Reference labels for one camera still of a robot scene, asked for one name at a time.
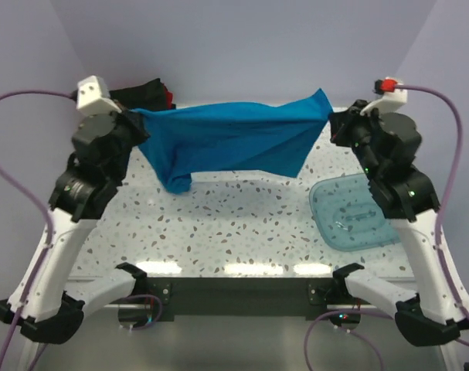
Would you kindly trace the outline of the blue t shirt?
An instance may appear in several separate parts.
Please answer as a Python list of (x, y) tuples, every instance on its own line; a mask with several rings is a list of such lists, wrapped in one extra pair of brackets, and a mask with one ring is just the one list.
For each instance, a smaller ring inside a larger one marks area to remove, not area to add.
[(139, 146), (167, 192), (199, 172), (263, 171), (295, 178), (333, 111), (323, 90), (278, 107), (232, 102), (136, 112), (149, 139)]

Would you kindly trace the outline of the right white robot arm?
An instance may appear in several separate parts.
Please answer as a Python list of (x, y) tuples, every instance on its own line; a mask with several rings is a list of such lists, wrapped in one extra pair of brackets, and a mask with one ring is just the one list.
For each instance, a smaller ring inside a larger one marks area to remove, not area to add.
[(358, 298), (390, 316), (417, 347), (445, 345), (469, 329), (469, 294), (463, 287), (435, 222), (440, 202), (430, 178), (413, 162), (422, 141), (416, 124), (399, 113), (363, 114), (366, 102), (328, 116), (331, 143), (350, 148), (368, 179), (369, 191), (399, 234), (415, 291), (369, 273), (361, 264), (333, 272), (333, 294)]

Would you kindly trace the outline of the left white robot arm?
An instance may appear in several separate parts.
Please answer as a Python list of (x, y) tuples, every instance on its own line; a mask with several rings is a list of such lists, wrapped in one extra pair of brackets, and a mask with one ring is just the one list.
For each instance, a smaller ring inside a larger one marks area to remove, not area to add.
[(148, 137), (134, 112), (82, 120), (71, 138), (66, 170), (49, 198), (49, 224), (29, 268), (15, 292), (0, 300), (1, 322), (18, 326), (33, 342), (60, 345), (105, 305), (147, 292), (147, 274), (127, 262), (81, 288), (65, 287), (85, 241), (122, 185), (132, 149)]

